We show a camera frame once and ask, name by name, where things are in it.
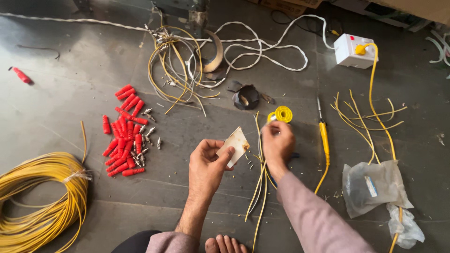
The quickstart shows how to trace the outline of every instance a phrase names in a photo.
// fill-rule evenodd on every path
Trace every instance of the bare foot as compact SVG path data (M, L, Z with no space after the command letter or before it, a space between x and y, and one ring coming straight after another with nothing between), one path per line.
M215 239L209 238L205 243L206 253L248 253L247 248L235 238L218 235Z

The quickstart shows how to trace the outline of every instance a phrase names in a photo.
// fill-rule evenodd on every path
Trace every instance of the white switch box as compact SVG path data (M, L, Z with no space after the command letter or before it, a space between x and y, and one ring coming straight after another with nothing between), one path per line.
M355 53L357 45L365 45L367 43L373 43L371 39L358 37L350 34L342 34L335 42L334 50L336 55L336 63L339 65L355 68L368 68L373 65L375 59L375 48L373 46L367 46L365 48L365 54L359 55Z

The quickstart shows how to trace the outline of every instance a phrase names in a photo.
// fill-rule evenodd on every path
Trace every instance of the black cable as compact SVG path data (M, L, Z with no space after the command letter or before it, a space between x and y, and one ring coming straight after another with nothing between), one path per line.
M279 21L276 21L275 18L274 18L274 13L275 13L275 12L282 13L284 16L286 16L286 17L289 19L289 21L287 21L287 22L279 22ZM280 11L280 10L276 10L276 9L273 10L273 11L270 13L270 17L272 18L272 20L273 20L275 23L280 24L280 25L289 24L290 22L293 21L293 19L292 19L290 16L288 16L286 13L284 13L284 12L282 12L282 11ZM316 34L317 36L322 37L322 33L321 33L321 32L322 32L322 25L319 25L319 26L318 26L319 21L318 21L316 18L314 18L314 17L308 17L308 16L307 16L307 17L304 17L304 18L299 19L299 20L305 20L305 21L306 21L306 28L301 27L297 22L295 22L294 24L295 24L296 26L300 27L301 29L303 29L303 30L305 30L305 31L307 31L307 32L311 32L311 33ZM316 29L311 29L311 27L310 27L311 21L315 24Z
M59 57L61 56L61 54L57 51L57 50L55 50L55 49L53 49L53 48L49 48L49 47L34 47L34 46L24 46L24 45L19 45L19 44L17 44L16 45L17 47L21 47L21 48L29 48L29 49L39 49L39 50L51 50L51 51L54 51L54 52L56 52L56 53L58 53L58 56L56 56L56 60L58 60L59 61Z
M275 12L282 13L284 16L286 16L289 19L289 21L287 21L287 22L279 22L279 21L275 20L275 18L274 18L274 13ZM280 10L273 10L270 13L270 17L272 18L272 20L275 23L280 24L280 25L289 24L290 22L292 22L294 20L290 16L288 16L286 13L284 13L284 12L282 12ZM319 24L319 22L321 22L321 21L319 21L317 18L308 17L308 16L303 17L302 19L299 19L298 21L300 21L300 20L305 20L306 28L303 28L297 22L295 22L294 24L296 26L300 27L301 29L307 31L307 32L311 32L311 33L316 34L319 37L322 37L322 24ZM343 28L342 28L342 22L339 19L337 19L337 18L330 18L328 20L326 18L326 20L327 20L327 27L326 27L326 31L327 32L332 33L332 30L335 30L339 35L344 33ZM310 27L311 22L313 22L315 24L316 29L311 29L311 27Z

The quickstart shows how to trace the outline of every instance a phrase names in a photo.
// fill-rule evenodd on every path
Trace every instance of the toe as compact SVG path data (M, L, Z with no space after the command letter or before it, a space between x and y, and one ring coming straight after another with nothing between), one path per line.
M224 241L225 241L225 245L226 248L228 250L228 253L235 253L234 252L234 248L233 248L233 244L231 243L231 238L227 235L224 236Z
M234 252L241 253L241 249L239 248L239 243L235 238L231 238L231 244L233 245Z
M217 241L217 244L219 245L220 253L228 253L228 250L225 245L224 237L222 235L218 235L218 236L216 236L216 241Z
M206 253L219 253L219 245L217 245L216 239L209 238L206 240L205 251Z

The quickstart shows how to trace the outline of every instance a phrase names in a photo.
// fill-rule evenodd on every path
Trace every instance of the left hand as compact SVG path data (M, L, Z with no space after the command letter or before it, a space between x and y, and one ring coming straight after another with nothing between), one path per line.
M221 157L216 154L223 145L221 140L204 139L192 152L189 162L188 200L210 202L219 188L224 171L234 169L227 167L234 154L233 147L229 147Z

